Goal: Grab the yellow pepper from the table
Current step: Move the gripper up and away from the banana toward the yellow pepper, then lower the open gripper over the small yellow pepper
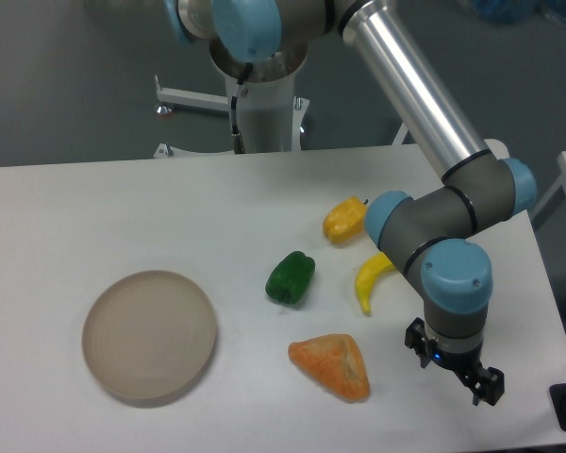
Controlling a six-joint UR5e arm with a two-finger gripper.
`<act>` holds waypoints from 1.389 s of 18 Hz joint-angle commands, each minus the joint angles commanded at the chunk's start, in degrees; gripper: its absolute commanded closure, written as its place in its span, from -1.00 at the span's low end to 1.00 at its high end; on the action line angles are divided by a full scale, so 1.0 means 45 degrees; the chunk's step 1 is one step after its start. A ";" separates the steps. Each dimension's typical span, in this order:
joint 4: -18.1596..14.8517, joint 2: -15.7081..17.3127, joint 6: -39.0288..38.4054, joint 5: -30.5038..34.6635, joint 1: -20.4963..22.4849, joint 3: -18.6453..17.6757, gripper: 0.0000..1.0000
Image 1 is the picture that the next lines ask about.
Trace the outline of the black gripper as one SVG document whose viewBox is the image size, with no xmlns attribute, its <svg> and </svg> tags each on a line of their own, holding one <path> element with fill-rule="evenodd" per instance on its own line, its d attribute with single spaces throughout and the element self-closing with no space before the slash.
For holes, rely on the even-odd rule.
<svg viewBox="0 0 566 453">
<path fill-rule="evenodd" d="M 485 368 L 481 363 L 484 343 L 482 333 L 464 339 L 425 334 L 425 321 L 415 318 L 405 332 L 405 347 L 419 358 L 425 369 L 434 363 L 442 369 L 458 374 L 458 379 L 473 395 L 473 405 L 485 402 L 490 406 L 505 393 L 505 375 L 496 368 Z"/>
</svg>

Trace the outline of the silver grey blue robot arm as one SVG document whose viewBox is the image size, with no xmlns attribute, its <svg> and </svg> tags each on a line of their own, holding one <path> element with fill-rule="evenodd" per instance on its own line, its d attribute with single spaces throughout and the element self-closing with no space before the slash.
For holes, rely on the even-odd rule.
<svg viewBox="0 0 566 453">
<path fill-rule="evenodd" d="M 225 109 L 238 154 L 292 148 L 292 97 L 276 103 L 259 87 L 292 77 L 309 42 L 340 34 L 374 74 L 441 178 L 414 199 L 378 196 L 364 225 L 377 248 L 424 302 L 407 328 L 406 346 L 422 364 L 452 371 L 475 402 L 495 404 L 503 373 L 480 360 L 492 292 L 491 261 L 475 234 L 531 208 L 537 185 L 516 159 L 498 159 L 443 87 L 392 1 L 168 1 L 184 43 L 208 41 L 228 79 Z"/>
</svg>

